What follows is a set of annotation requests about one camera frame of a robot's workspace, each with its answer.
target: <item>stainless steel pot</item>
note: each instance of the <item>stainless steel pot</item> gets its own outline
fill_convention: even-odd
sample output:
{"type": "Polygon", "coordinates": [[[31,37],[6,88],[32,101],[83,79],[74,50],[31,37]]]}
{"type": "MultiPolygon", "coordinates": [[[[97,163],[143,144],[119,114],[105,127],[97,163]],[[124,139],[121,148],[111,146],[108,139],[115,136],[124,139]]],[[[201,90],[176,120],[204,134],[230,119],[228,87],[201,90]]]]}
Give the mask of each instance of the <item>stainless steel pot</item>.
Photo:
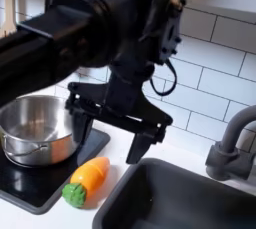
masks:
{"type": "Polygon", "coordinates": [[[46,166],[71,156],[71,116],[65,101],[52,96],[16,99],[0,112],[2,147],[6,156],[21,165],[46,166]]]}

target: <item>pot handle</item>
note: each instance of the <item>pot handle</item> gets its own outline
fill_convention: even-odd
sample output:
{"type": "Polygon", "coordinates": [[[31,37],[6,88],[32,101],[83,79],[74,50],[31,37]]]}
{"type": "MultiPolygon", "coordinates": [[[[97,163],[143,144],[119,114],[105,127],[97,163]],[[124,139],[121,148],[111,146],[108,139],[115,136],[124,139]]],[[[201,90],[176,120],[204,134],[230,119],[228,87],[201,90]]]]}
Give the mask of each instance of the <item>pot handle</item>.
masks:
{"type": "Polygon", "coordinates": [[[26,152],[26,153],[11,153],[11,152],[8,152],[7,151],[7,148],[6,148],[6,143],[7,143],[7,140],[6,140],[6,136],[3,136],[3,151],[10,157],[23,157],[23,156],[27,156],[27,155],[30,155],[32,153],[35,153],[35,152],[38,152],[38,151],[41,151],[43,148],[47,148],[48,146],[47,145],[41,145],[39,146],[38,148],[36,149],[33,149],[29,152],[26,152]]]}

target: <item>countertop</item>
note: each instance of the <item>countertop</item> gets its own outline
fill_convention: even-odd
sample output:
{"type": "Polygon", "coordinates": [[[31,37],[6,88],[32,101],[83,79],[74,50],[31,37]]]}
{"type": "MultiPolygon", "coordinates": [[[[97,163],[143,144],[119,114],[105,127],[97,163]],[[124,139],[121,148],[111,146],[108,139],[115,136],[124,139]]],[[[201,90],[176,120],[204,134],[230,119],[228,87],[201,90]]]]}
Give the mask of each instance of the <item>countertop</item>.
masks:
{"type": "MultiPolygon", "coordinates": [[[[60,198],[46,214],[32,215],[0,199],[1,228],[91,228],[98,208],[128,168],[125,160],[133,138],[131,133],[102,123],[96,123],[94,127],[107,132],[111,136],[111,141],[99,154],[99,156],[109,157],[111,169],[105,184],[94,198],[87,203],[86,209],[75,209],[68,205],[63,198],[60,198]]],[[[202,176],[207,176],[205,172],[205,157],[174,147],[167,141],[162,144],[152,145],[145,157],[159,158],[202,176]]],[[[225,184],[256,195],[256,187],[243,181],[229,180],[225,184]]]]}

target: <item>tile wall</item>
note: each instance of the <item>tile wall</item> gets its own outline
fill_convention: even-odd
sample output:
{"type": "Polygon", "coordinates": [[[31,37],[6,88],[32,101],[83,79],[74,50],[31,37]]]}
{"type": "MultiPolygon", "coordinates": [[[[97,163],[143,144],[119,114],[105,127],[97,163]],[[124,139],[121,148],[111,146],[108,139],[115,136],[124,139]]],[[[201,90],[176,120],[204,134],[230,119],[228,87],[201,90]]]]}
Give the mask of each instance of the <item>tile wall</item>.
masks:
{"type": "MultiPolygon", "coordinates": [[[[44,11],[44,0],[17,0],[17,21],[44,11]]],[[[0,0],[0,22],[4,21],[4,0],[0,0]]],[[[237,112],[256,104],[256,15],[189,4],[184,10],[183,42],[172,62],[178,85],[168,97],[157,96],[149,83],[143,90],[148,99],[174,118],[167,132],[168,143],[205,156],[221,140],[227,123],[237,112]]],[[[66,98],[70,81],[102,83],[108,68],[79,69],[63,82],[40,94],[66,98]]],[[[173,77],[165,67],[154,75],[158,90],[166,90],[173,77]]],[[[242,132],[238,146],[256,151],[256,123],[242,132]]]]}

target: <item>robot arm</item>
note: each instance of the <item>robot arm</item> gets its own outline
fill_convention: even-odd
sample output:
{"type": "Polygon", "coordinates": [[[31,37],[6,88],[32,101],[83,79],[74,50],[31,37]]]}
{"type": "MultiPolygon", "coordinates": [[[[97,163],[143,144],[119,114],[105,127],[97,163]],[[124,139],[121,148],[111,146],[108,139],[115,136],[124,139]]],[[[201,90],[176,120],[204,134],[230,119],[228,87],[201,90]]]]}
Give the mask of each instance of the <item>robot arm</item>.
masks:
{"type": "Polygon", "coordinates": [[[127,162],[162,142],[172,118],[142,93],[154,64],[166,64],[180,42],[184,0],[46,0],[46,13],[0,41],[0,105],[63,80],[79,66],[109,65],[107,84],[71,83],[66,107],[73,138],[83,142],[94,119],[135,134],[127,162]]]}

